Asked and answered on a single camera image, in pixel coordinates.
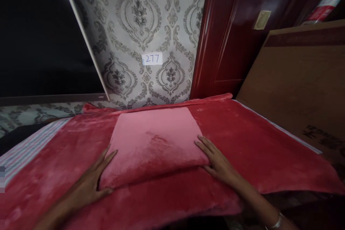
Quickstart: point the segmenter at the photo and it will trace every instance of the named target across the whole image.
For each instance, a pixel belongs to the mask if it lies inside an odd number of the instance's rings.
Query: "folded blanket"
[[[108,146],[120,114],[167,107],[187,107],[202,134],[261,193],[345,193],[326,160],[230,98],[223,95],[116,112],[85,106],[89,113],[64,125],[6,186],[5,228],[30,229]],[[192,215],[240,211],[239,199],[228,186],[198,167],[189,167],[124,185],[79,211],[65,228],[150,229]]]
[[[208,164],[194,141],[200,128],[187,107],[119,116],[107,156],[118,150],[101,175],[100,188],[116,188],[154,176]]]

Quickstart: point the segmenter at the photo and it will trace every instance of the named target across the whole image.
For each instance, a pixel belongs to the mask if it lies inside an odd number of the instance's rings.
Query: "tv frame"
[[[97,74],[102,83],[104,93],[85,93],[85,94],[75,94],[75,95],[38,95],[38,96],[18,96],[18,97],[3,97],[0,98],[0,106],[16,106],[16,105],[32,105],[32,104],[47,104],[47,103],[59,103],[59,102],[87,102],[87,101],[110,101],[109,94],[107,92],[105,83],[102,78],[101,71],[97,65],[95,56],[92,52],[91,45],[86,36],[82,21],[79,17],[77,8],[73,0],[69,0],[74,15],[79,24],[79,28],[84,37],[86,46],[89,50],[90,56],[92,58],[93,64],[96,68]]]

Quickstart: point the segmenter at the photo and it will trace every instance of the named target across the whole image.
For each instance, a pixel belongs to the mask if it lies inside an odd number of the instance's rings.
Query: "patterned wallpaper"
[[[132,109],[189,98],[204,0],[74,0],[111,101]],[[163,65],[141,54],[162,51]],[[84,103],[0,107],[0,137],[21,125],[81,113]]]

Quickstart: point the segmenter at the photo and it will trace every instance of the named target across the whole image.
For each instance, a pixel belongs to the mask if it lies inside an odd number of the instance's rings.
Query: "television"
[[[0,106],[109,100],[73,0],[2,0]]]

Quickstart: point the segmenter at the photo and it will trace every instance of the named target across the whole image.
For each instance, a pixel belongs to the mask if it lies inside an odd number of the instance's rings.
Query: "door panel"
[[[205,0],[190,98],[236,95],[268,32],[294,24],[307,2]],[[264,30],[254,30],[262,10],[271,16]]]

